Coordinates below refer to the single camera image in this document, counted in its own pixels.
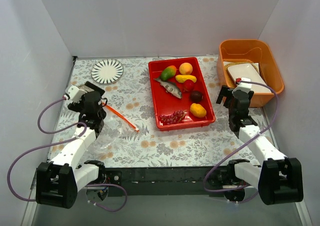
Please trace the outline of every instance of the white dish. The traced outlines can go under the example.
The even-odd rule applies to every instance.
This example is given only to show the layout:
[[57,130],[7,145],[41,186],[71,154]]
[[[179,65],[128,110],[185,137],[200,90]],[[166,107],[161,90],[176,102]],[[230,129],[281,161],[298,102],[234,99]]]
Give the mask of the white dish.
[[[233,62],[223,62],[223,65],[226,66],[229,63],[233,63]],[[250,64],[253,65],[256,68],[256,70],[258,71],[258,73],[260,74],[259,63],[250,63]]]
[[96,63],[92,70],[92,78],[101,84],[111,84],[120,79],[124,73],[124,67],[116,59],[105,59]]
[[[227,66],[229,63],[223,62],[223,64],[224,66]],[[227,71],[229,72],[234,82],[236,81],[237,78],[245,77],[245,78],[251,79],[252,82],[259,82],[266,85],[266,83],[261,78],[257,70],[250,63],[236,64],[236,65],[229,66],[227,68]],[[251,89],[255,93],[271,93],[271,91],[268,88],[259,86],[259,85],[252,84]]]

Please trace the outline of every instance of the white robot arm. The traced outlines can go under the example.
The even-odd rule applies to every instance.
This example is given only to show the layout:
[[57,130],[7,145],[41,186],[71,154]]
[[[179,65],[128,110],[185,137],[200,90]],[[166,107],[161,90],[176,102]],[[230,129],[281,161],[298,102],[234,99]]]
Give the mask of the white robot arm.
[[43,162],[36,171],[36,201],[42,204],[70,208],[77,193],[90,182],[102,183],[104,164],[99,161],[87,161],[80,168],[79,160],[87,148],[99,136],[106,112],[102,106],[104,90],[90,82],[85,83],[86,90],[76,86],[67,89],[65,97],[71,103],[70,110],[80,112],[78,121],[85,123],[87,129],[79,125],[73,137],[77,139],[68,143],[51,161]]
[[[249,105],[254,94],[250,79],[241,78],[234,89],[222,86],[217,103],[226,97],[229,126],[244,143],[259,134],[257,123],[249,116]],[[228,173],[233,180],[244,180],[254,186],[265,204],[297,202],[303,199],[302,167],[296,158],[288,158],[278,151],[263,135],[248,145],[259,161],[253,166],[248,160],[231,160]]]

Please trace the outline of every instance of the red tray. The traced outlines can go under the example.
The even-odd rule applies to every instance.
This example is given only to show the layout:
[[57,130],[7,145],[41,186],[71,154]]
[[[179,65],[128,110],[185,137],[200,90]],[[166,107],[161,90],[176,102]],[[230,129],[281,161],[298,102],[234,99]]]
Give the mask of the red tray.
[[[159,82],[154,80],[154,78],[160,76],[161,72],[165,68],[172,65],[177,68],[175,75],[179,75],[179,66],[184,62],[189,62],[192,65],[193,72],[191,75],[194,75],[197,78],[194,90],[203,93],[203,99],[201,102],[199,102],[199,104],[201,104],[206,109],[205,118],[197,118],[190,113],[190,106],[192,104],[192,101],[189,99],[190,92],[183,92],[183,84],[178,83],[175,77],[170,78],[168,81],[175,82],[176,85],[180,88],[180,90],[182,91],[182,99],[173,96],[171,93],[166,93],[165,88],[161,86]],[[197,58],[189,57],[149,62],[149,75],[156,126],[160,129],[160,131],[203,127],[208,126],[210,123],[213,123],[216,120]],[[160,115],[170,115],[177,110],[187,111],[187,113],[185,114],[185,119],[182,122],[171,125],[162,125],[160,123]]]

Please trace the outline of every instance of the red grapes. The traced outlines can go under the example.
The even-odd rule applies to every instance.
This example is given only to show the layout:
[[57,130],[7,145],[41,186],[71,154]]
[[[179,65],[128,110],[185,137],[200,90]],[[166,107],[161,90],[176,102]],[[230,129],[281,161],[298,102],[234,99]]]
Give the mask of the red grapes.
[[160,115],[159,120],[163,123],[163,125],[171,125],[180,123],[185,118],[185,113],[183,110],[175,111],[171,115]]

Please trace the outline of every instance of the fish toy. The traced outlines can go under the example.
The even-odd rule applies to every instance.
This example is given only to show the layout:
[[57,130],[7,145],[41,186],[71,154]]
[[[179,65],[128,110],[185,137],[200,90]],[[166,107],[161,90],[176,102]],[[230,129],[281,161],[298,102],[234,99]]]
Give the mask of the fish toy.
[[172,95],[178,97],[179,99],[182,98],[182,92],[174,82],[164,82],[160,78],[154,78],[154,80],[160,82],[160,85],[166,89],[166,92],[170,92]]

